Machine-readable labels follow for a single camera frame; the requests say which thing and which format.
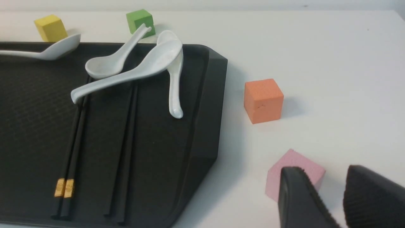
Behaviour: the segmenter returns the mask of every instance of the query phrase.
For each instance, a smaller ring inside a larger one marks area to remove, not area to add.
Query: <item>white ceramic spoon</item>
[[[43,52],[23,52],[23,51],[0,51],[0,55],[20,56],[27,58],[36,58],[40,60],[56,60],[65,54],[75,50],[80,44],[80,34],[66,37],[51,46]]]
[[[171,40],[179,40],[179,38],[170,30],[163,31],[159,37],[157,44],[161,44]],[[169,112],[177,119],[183,117],[183,110],[180,105],[179,88],[180,88],[180,76],[183,68],[183,49],[177,58],[167,67],[167,71],[170,74],[170,87],[169,87]]]
[[[157,75],[167,69],[174,59],[179,55],[183,44],[179,40],[167,41],[156,45],[134,69],[107,77],[79,88],[70,93],[73,103],[87,94],[113,86],[119,83],[137,80],[145,77]]]
[[[142,24],[132,35],[131,39],[114,54],[88,60],[85,66],[87,73],[94,79],[102,79],[119,74],[131,50],[151,29],[151,27],[146,27],[145,24]]]

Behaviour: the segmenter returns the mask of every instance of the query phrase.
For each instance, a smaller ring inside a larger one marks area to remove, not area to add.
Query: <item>orange block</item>
[[[243,104],[253,124],[280,119],[283,101],[284,95],[274,79],[245,83]]]

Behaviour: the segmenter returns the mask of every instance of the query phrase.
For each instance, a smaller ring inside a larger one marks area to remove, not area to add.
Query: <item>chopsticks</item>
[[[129,129],[133,129],[134,126],[133,124],[131,125],[131,116],[134,117],[134,115],[132,114],[132,107],[134,107],[132,105],[133,101],[136,101],[136,93],[134,93],[134,90],[136,90],[136,83],[131,83],[131,88],[129,90],[130,94],[129,94],[129,99],[128,99],[128,113],[127,113],[127,118],[126,118],[126,127],[125,127],[125,133],[124,133],[124,137],[122,138],[122,146],[121,146],[121,150],[119,152],[119,156],[116,157],[116,160],[111,161],[114,164],[116,164],[116,166],[114,167],[115,170],[115,178],[112,180],[111,184],[109,184],[109,194],[108,197],[106,198],[106,204],[104,207],[104,213],[103,215],[105,217],[111,216],[112,212],[112,207],[113,205],[115,206],[115,204],[113,202],[114,201],[114,197],[115,197],[115,192],[119,191],[119,188],[117,187],[118,184],[120,184],[122,182],[122,178],[121,178],[121,171],[120,171],[120,167],[122,166],[122,164],[124,163],[123,161],[123,157],[124,154],[126,153],[126,144],[127,144],[127,138],[128,138],[128,130]]]
[[[83,108],[80,115],[79,125],[77,128],[76,140],[72,150],[72,156],[70,159],[69,172],[66,179],[65,194],[62,201],[62,208],[60,217],[68,218],[70,212],[70,204],[72,201],[73,193],[75,190],[75,175],[77,170],[77,163],[79,160],[79,153],[81,147],[81,141],[83,136],[83,129],[85,126],[87,103],[89,96],[86,96],[83,101]]]
[[[54,203],[51,212],[51,217],[54,219],[59,218],[61,213],[63,213],[66,216],[66,210],[69,208],[67,203],[64,202],[65,201],[64,199],[66,197],[67,198],[72,197],[74,178],[71,177],[74,176],[77,166],[77,158],[79,155],[80,143],[83,134],[83,128],[85,125],[84,124],[86,116],[85,109],[87,105],[87,100],[88,96],[86,96],[84,99],[81,99],[81,102],[78,103],[78,108],[76,109],[76,113],[73,118],[73,127],[72,132],[69,136],[69,144],[66,151],[66,157],[64,159],[64,163],[62,164],[60,178],[56,183],[56,189],[54,193]]]
[[[131,169],[131,162],[132,162],[132,147],[134,141],[134,131],[135,131],[135,118],[136,118],[136,101],[138,95],[138,84],[134,82],[132,84],[132,96],[130,107],[128,111],[128,118],[127,118],[127,127],[126,127],[126,134],[125,140],[123,141],[121,157],[120,157],[120,165],[122,166],[121,172],[117,168],[117,174],[115,177],[115,190],[111,192],[111,198],[107,201],[106,212],[104,213],[105,216],[109,216],[111,213],[111,205],[113,201],[113,196],[117,197],[116,199],[116,211],[114,214],[114,220],[118,224],[123,224],[125,222],[125,213],[126,213],[126,206],[127,206],[127,196],[128,196],[128,185],[130,179],[130,169]]]

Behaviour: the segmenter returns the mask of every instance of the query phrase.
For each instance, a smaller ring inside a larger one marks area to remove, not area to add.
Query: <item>wooden cube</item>
[[[300,167],[308,175],[312,185],[318,191],[325,176],[325,169],[303,155],[290,149],[267,172],[266,195],[278,202],[280,191],[281,169],[283,167]]]
[[[134,32],[142,24],[145,24],[146,27],[152,27],[152,30],[150,32],[146,33],[144,38],[150,37],[150,36],[153,36],[154,34],[156,34],[155,27],[153,25],[152,14],[150,14],[148,11],[141,9],[138,11],[127,13],[126,16],[127,16],[129,31],[131,32],[131,34],[134,34]]]
[[[274,79],[245,83],[243,104],[253,124],[280,119],[283,101],[284,95]]]
[[[58,42],[68,37],[62,20],[55,15],[37,19],[34,23],[42,40],[45,42]]]

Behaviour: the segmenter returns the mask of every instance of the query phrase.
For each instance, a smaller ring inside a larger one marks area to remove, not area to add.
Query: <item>pink block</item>
[[[281,169],[286,166],[298,166],[302,168],[308,175],[315,189],[318,191],[321,188],[322,179],[326,172],[325,169],[317,163],[290,149],[267,172],[266,195],[272,198],[274,201],[278,202]]]

